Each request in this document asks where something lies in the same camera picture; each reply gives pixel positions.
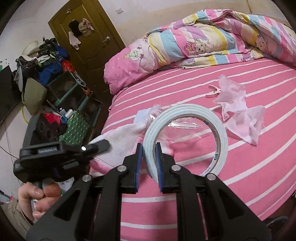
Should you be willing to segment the person's left hand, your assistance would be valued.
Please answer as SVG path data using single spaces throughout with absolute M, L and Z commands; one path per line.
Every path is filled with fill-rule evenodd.
M 18 203 L 24 215 L 30 221 L 35 221 L 59 200 L 60 193 L 61 189 L 57 183 L 40 189 L 31 182 L 27 182 L 18 189 Z

